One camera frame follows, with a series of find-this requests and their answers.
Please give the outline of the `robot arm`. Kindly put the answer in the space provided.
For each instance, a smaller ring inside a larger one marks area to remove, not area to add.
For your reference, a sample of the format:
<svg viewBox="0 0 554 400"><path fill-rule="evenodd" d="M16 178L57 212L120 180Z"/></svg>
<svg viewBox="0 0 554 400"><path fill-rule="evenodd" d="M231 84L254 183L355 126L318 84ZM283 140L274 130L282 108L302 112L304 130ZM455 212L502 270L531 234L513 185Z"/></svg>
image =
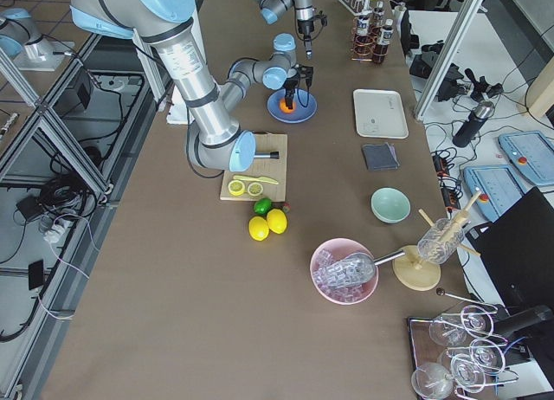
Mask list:
<svg viewBox="0 0 554 400"><path fill-rule="evenodd" d="M274 24L288 11L294 13L297 37L302 41L306 58L312 58L312 43L327 25L327 15L316 11L313 0L255 0L267 24Z"/></svg>
<svg viewBox="0 0 554 400"><path fill-rule="evenodd" d="M312 68L297 61L294 37L282 33L269 60L240 59L219 86L193 36L195 0L71 0L70 9L81 29L120 39L138 35L158 52L192 114L187 157L204 168L240 172L253 163L254 134L230 114L253 84L284 89L290 105L300 81L312 81Z"/></svg>

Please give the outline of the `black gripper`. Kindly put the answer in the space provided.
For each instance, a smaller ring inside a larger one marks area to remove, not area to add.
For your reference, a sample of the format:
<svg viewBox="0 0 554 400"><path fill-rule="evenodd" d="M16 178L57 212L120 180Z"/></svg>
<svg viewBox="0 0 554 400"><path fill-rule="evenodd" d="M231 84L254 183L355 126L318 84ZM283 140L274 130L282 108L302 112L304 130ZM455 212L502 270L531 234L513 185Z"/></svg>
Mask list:
<svg viewBox="0 0 554 400"><path fill-rule="evenodd" d="M316 12L314 8L302 8L295 10L298 36L301 39L306 58L312 58L312 42L319 36L321 30L327 25L327 15L320 10ZM320 22L320 29L315 33L316 22Z"/></svg>
<svg viewBox="0 0 554 400"><path fill-rule="evenodd" d="M305 82L306 91L309 93L312 86L313 67L307 65L296 65L293 68L293 74L288 77L283 84L285 89L285 98L293 99L296 91L300 88L300 83Z"/></svg>

